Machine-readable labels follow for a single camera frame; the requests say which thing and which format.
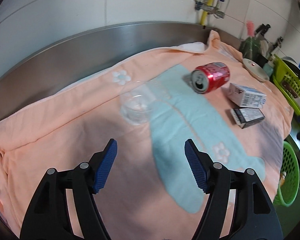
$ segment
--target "clear glass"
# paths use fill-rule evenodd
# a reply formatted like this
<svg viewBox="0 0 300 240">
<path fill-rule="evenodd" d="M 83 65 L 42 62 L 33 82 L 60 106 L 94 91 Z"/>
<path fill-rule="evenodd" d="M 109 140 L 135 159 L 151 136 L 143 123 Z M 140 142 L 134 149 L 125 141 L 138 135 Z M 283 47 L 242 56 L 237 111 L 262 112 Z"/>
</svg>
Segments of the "clear glass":
<svg viewBox="0 0 300 240">
<path fill-rule="evenodd" d="M 132 125 L 149 121 L 152 110 L 149 89 L 144 82 L 133 82 L 124 85 L 120 95 L 121 114 Z"/>
</svg>

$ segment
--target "white box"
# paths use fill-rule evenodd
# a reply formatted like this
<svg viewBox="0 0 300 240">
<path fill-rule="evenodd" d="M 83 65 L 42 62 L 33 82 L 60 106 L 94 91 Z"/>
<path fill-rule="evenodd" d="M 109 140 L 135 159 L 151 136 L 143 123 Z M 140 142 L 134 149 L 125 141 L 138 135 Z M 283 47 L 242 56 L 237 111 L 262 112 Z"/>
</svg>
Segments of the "white box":
<svg viewBox="0 0 300 240">
<path fill-rule="evenodd" d="M 266 94 L 260 91 L 230 83 L 228 98 L 239 107 L 262 109 L 266 103 Z"/>
</svg>

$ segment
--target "stainless steel counter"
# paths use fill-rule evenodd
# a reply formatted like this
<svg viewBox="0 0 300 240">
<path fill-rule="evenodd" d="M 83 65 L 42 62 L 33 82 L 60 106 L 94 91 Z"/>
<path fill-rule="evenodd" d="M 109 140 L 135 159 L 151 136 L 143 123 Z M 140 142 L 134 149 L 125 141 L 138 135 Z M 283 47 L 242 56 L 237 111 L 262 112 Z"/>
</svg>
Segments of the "stainless steel counter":
<svg viewBox="0 0 300 240">
<path fill-rule="evenodd" d="M 293 147 L 293 150 L 295 151 L 296 156 L 300 163 L 300 141 L 297 139 L 298 132 L 300 132 L 300 126 L 296 120 L 292 119 L 291 132 L 286 140 Z"/>
<path fill-rule="evenodd" d="M 206 44 L 210 30 L 198 24 L 143 22 L 98 28 L 58 41 L 0 78 L 0 120 L 139 52 L 197 41 Z M 239 48 L 239 39 L 214 30 L 223 42 Z"/>
</svg>

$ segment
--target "pink towel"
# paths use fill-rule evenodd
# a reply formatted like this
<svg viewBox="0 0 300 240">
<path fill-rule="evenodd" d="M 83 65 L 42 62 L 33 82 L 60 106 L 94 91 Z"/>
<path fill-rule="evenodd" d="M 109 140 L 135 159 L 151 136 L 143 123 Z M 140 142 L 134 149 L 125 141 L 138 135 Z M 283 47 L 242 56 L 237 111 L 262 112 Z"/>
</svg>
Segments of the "pink towel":
<svg viewBox="0 0 300 240">
<path fill-rule="evenodd" d="M 234 107 L 222 89 L 205 97 L 217 109 L 250 156 L 265 161 L 265 188 L 273 199 L 279 181 L 282 151 L 271 152 L 261 143 L 269 134 L 274 144 L 290 132 L 293 110 L 270 82 L 260 83 L 242 67 L 242 54 L 221 43 L 211 31 L 206 51 L 187 47 L 159 48 L 137 54 L 82 83 L 42 99 L 0 121 L 0 209 L 18 236 L 31 197 L 50 167 L 73 169 L 103 150 L 110 138 L 118 142 L 118 154 L 105 188 L 95 196 L 104 224 L 113 240 L 191 239 L 202 216 L 188 213 L 167 193 L 152 156 L 149 123 L 131 125 L 120 115 L 118 95 L 126 82 L 149 81 L 169 68 L 182 64 L 189 71 L 211 62 L 227 64 L 230 82 L 254 87 L 267 95 L 262 110 L 267 122 L 242 130 L 227 110 Z M 71 191 L 70 219 L 74 232 L 82 236 Z M 229 231 L 229 206 L 223 235 Z"/>
</svg>

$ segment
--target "can lid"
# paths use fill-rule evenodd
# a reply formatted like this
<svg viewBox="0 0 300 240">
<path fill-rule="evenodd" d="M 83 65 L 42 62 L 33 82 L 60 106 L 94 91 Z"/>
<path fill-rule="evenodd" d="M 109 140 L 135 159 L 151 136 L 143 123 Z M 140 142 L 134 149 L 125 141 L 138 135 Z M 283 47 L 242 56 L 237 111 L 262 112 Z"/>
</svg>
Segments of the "can lid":
<svg viewBox="0 0 300 240">
<path fill-rule="evenodd" d="M 191 74 L 191 83 L 194 90 L 198 93 L 204 93 L 209 87 L 209 80 L 204 72 L 195 70 Z"/>
</svg>

